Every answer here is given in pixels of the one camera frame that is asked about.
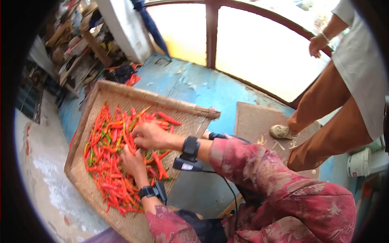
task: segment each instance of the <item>floral shirt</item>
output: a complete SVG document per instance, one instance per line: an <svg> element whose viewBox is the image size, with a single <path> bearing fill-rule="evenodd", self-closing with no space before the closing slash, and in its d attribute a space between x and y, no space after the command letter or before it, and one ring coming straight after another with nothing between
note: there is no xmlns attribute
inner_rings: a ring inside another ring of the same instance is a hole
<svg viewBox="0 0 389 243"><path fill-rule="evenodd" d="M235 215L222 221L228 243L351 241L356 207L345 188L301 176L274 151L237 138L215 138L209 157L219 175L266 196L261 207L241 204ZM165 206L156 211L146 217L157 243L200 243L191 225L178 215Z"/></svg>

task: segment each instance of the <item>white bucket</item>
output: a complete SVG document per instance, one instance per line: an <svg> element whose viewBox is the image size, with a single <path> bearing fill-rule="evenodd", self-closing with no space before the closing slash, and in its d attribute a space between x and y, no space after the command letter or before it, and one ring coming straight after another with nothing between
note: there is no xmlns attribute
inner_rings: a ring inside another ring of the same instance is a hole
<svg viewBox="0 0 389 243"><path fill-rule="evenodd" d="M347 160L347 175L349 177L362 177L370 175L370 160L370 148L365 148L363 151L351 155Z"/></svg>

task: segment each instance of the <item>woven bamboo tray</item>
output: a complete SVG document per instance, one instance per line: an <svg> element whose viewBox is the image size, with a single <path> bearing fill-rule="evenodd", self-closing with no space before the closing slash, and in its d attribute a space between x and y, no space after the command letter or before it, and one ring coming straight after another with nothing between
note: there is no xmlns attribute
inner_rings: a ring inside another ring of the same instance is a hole
<svg viewBox="0 0 389 243"><path fill-rule="evenodd" d="M133 213L128 213L126 217L123 217L114 208L105 213L107 203L102 203L103 199L100 191L96 190L95 183L85 170L82 159L83 149L89 138L93 123L105 102L110 106L111 113L114 112L118 104L123 111L129 111L130 108L134 107L137 112L151 105L151 111L162 111L182 122L181 126L175 127L175 134L196 137L200 137L205 132L211 120L220 117L220 112L105 80L99 80L90 94L74 135L64 171L74 187L93 209L126 240L131 243L154 242L144 214L135 216ZM162 160L169 175L173 177L172 181L165 182L167 194L173 188L180 173L179 170L171 168L174 158L179 154L176 151L171 152Z"/></svg>

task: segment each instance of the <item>pile of chili peppers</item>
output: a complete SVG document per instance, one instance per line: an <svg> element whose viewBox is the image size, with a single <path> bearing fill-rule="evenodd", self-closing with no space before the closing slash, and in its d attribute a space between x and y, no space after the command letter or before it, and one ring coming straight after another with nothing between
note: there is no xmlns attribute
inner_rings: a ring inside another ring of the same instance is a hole
<svg viewBox="0 0 389 243"><path fill-rule="evenodd" d="M119 159L120 154L126 144L131 153L138 149L131 132L139 124L155 123L170 133L174 132L174 125L181 125L163 112L147 113L149 108L139 113L131 108L128 114L117 105L111 116L109 106L105 104L97 115L84 148L84 163L97 190L101 191L103 203L107 201L105 212L114 207L122 216L128 212L144 213L140 205L139 188L136 187L134 178L124 171ZM142 155L152 186L159 180L171 180L161 162L169 152L170 150L148 150Z"/></svg>

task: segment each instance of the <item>umbrella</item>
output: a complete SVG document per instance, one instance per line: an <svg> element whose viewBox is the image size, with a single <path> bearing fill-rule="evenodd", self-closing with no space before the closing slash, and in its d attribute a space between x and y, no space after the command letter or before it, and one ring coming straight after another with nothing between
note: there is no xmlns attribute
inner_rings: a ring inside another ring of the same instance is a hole
<svg viewBox="0 0 389 243"><path fill-rule="evenodd" d="M155 25L154 20L151 18L149 13L145 8L145 1L143 0L131 0L134 5L134 9L140 13L140 16L143 19L143 22L146 26L146 29L150 32L152 37L154 38L155 43L165 52L165 54L170 57L168 49L166 47L165 41L162 39L160 32Z"/></svg>

